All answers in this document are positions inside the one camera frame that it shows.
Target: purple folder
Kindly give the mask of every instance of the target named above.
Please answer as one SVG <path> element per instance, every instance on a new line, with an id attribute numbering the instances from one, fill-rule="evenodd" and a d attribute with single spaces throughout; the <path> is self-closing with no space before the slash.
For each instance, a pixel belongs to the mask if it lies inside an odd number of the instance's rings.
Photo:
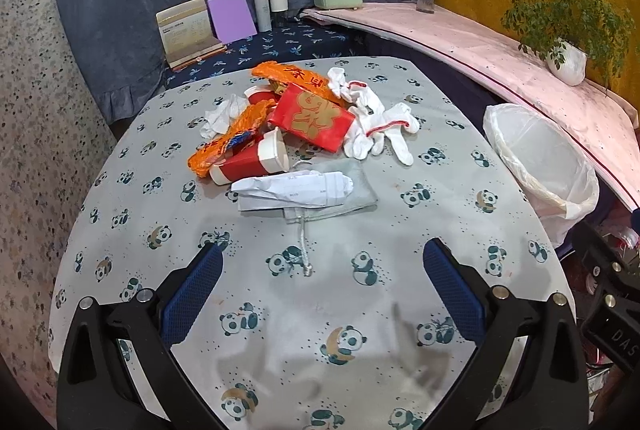
<path id="1" fill-rule="evenodd" d="M 207 0 L 216 38 L 229 44 L 257 33 L 246 0 Z"/>

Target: white bottle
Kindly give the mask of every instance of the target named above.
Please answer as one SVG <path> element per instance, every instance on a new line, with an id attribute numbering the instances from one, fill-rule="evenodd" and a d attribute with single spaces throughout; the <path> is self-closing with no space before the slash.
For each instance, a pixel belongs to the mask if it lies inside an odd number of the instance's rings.
<path id="1" fill-rule="evenodd" d="M 258 31 L 271 31 L 271 12 L 269 0 L 254 0 L 255 16 L 258 19 Z"/>

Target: white flower pot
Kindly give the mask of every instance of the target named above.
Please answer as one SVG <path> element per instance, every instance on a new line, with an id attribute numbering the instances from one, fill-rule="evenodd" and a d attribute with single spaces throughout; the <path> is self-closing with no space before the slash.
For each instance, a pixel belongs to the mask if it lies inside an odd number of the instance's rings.
<path id="1" fill-rule="evenodd" d="M 587 67 L 587 55 L 567 42 L 562 42 L 562 47 L 557 49 L 564 55 L 564 63 L 560 64 L 558 69 L 551 56 L 547 55 L 546 64 L 549 66 L 549 70 L 569 86 L 581 84 L 584 80 L 584 70 Z"/>

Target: metal screw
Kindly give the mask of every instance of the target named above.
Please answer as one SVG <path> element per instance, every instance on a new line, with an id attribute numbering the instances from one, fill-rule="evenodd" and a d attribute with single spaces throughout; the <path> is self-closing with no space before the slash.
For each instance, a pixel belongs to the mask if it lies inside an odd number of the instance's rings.
<path id="1" fill-rule="evenodd" d="M 85 296 L 78 304 L 81 309 L 88 309 L 94 304 L 94 299 L 90 296 Z"/>
<path id="2" fill-rule="evenodd" d="M 566 296 L 564 296 L 562 293 L 554 293 L 553 298 L 556 305 L 566 305 Z"/>
<path id="3" fill-rule="evenodd" d="M 138 291 L 136 295 L 136 300 L 138 302 L 149 302 L 154 297 L 154 292 L 152 289 L 143 289 L 142 291 Z"/>
<path id="4" fill-rule="evenodd" d="M 497 285 L 492 289 L 492 293 L 498 300 L 504 300 L 509 297 L 509 290 L 503 285 Z"/>
<path id="5" fill-rule="evenodd" d="M 606 304 L 607 307 L 615 307 L 616 306 L 616 298 L 613 295 L 606 295 L 604 297 L 604 303 Z"/>

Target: trash can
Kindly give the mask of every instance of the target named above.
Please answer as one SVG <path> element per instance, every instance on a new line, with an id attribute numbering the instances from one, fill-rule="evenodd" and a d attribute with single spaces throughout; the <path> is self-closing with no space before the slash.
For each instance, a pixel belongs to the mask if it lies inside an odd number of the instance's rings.
<path id="1" fill-rule="evenodd" d="M 593 166 L 553 121 L 527 107 L 488 106 L 482 126 L 557 248 L 598 203 Z"/>

